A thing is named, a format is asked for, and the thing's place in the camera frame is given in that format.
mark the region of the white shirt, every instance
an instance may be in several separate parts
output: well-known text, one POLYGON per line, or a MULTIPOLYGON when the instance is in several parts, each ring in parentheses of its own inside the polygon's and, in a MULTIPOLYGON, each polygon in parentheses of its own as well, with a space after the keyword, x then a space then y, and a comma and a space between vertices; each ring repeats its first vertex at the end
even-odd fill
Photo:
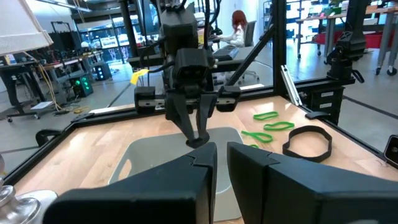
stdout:
POLYGON ((236 32, 231 35, 220 35, 218 36, 222 41, 229 42, 237 47, 244 47, 244 30, 241 25, 238 26, 236 32))

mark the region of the yellow sticky note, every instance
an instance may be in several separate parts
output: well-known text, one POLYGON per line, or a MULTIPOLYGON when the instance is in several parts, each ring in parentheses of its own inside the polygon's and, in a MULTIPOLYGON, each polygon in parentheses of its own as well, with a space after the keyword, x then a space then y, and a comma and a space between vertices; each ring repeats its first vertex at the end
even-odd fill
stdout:
POLYGON ((131 76, 131 80, 130 80, 131 84, 137 85, 138 78, 140 76, 147 74, 148 72, 149 72, 148 69, 142 69, 142 70, 139 70, 138 72, 133 73, 131 76))

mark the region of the woman with red hair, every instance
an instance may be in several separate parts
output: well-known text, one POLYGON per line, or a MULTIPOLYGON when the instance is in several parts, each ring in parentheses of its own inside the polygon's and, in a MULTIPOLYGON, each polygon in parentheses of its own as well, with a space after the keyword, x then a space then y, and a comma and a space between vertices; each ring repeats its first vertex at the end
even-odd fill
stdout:
POLYGON ((237 47, 244 47, 244 30, 248 21, 244 12, 241 10, 234 11, 232 14, 232 28, 234 32, 231 35, 220 35, 218 36, 222 41, 229 42, 237 47))

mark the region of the black plastic ring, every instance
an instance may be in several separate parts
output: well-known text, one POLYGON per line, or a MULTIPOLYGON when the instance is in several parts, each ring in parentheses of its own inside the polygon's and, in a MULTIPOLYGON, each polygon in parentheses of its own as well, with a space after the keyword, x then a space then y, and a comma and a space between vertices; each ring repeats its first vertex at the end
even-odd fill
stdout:
POLYGON ((289 133, 289 140, 287 141, 287 143, 282 145, 282 153, 286 156, 299 158, 299 159, 305 159, 305 160, 312 161, 312 162, 318 162, 318 163, 323 162, 325 159, 327 159, 331 156, 331 136, 323 128, 318 127, 318 126, 303 126, 300 128, 296 128, 289 133), (290 151, 289 150, 290 140, 294 136, 296 136, 298 134, 306 133, 306 132, 316 132, 316 133, 320 133, 321 135, 323 135, 323 137, 325 137, 325 139, 328 140, 327 152, 325 152, 324 154, 322 154, 320 156, 305 157, 305 156, 301 156, 295 152, 290 151))

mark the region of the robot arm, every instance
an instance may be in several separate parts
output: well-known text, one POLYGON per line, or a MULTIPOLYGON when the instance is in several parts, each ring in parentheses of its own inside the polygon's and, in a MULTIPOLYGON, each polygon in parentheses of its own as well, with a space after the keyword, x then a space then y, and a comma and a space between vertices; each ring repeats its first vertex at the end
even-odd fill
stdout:
MULTIPOLYGON (((134 90, 136 110, 140 114, 152 114, 156 106, 164 106, 166 119, 178 126, 187 137, 187 145, 198 148, 210 138, 206 124, 214 108, 220 112, 233 111, 241 90, 236 86, 225 86, 219 92, 206 91, 206 78, 211 75, 210 69, 215 66, 215 60, 206 44, 204 48, 198 48, 198 26, 193 12, 186 11, 183 5, 165 4, 164 1, 158 2, 158 6, 162 12, 161 43, 158 44, 165 56, 162 67, 165 94, 155 95, 155 87, 137 87, 134 90), (197 111, 197 138, 189 118, 193 110, 197 111)), ((205 27, 209 26, 209 20, 209 15, 206 15, 205 27)))
POLYGON ((363 56, 366 47, 363 21, 367 6, 367 1, 349 1, 345 31, 337 40, 335 49, 328 55, 328 64, 331 65, 328 77, 342 80, 351 78, 353 74, 359 82, 364 82, 362 75, 353 70, 353 61, 363 56))

